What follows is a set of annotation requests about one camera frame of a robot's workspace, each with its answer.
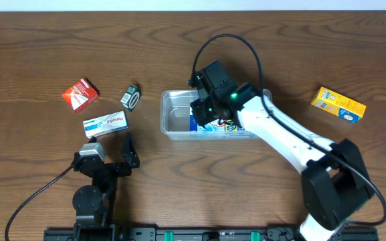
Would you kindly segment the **blue KoolFever box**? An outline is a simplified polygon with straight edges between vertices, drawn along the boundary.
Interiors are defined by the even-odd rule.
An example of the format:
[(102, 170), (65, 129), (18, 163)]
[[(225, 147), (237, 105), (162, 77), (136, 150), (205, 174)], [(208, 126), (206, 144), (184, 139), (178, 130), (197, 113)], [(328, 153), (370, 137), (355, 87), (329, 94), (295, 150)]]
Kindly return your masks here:
[(220, 119), (213, 120), (210, 123), (200, 126), (190, 112), (190, 125), (189, 130), (191, 132), (244, 132), (244, 129), (235, 125), (231, 120), (222, 121)]

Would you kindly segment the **white Panadol box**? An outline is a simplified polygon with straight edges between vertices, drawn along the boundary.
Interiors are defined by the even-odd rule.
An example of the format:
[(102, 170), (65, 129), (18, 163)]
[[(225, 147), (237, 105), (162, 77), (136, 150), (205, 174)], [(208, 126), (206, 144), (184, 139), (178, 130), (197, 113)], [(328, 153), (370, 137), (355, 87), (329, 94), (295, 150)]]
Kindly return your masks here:
[(128, 128), (124, 111), (107, 114), (83, 122), (85, 135), (90, 139)]

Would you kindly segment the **yellow medicine box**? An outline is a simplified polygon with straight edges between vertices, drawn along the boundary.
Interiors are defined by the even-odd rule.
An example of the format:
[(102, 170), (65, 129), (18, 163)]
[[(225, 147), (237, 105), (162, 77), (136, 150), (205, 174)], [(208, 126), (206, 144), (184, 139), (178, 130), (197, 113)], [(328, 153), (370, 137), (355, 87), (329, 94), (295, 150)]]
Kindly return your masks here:
[(311, 105), (329, 112), (350, 123), (357, 123), (366, 111), (366, 105), (338, 92), (321, 86), (311, 100)]

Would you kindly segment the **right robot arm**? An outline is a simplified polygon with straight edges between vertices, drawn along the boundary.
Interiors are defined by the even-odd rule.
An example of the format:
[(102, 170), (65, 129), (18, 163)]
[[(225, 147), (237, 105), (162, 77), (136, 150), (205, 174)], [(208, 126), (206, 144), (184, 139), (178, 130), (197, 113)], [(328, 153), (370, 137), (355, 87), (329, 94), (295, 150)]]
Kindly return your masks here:
[(336, 143), (309, 131), (274, 106), (263, 90), (227, 80), (217, 86), (192, 87), (199, 93), (198, 100), (191, 103), (199, 125), (217, 119), (233, 121), (264, 140), (299, 172), (308, 216), (297, 237), (334, 238), (351, 223), (354, 212), (379, 194), (352, 141)]

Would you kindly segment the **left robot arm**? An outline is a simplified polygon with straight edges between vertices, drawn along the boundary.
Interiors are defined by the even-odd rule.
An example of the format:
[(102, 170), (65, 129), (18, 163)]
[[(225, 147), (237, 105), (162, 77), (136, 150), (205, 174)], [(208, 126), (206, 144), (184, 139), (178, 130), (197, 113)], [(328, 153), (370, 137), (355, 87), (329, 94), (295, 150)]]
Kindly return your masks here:
[(92, 179), (92, 183), (80, 187), (72, 199), (76, 211), (74, 240), (127, 239), (123, 227), (114, 223), (112, 215), (118, 179), (132, 175), (132, 170), (140, 167), (130, 133), (124, 138), (120, 156), (121, 162), (105, 163), (106, 152), (96, 137), (92, 137), (74, 154), (73, 170)]

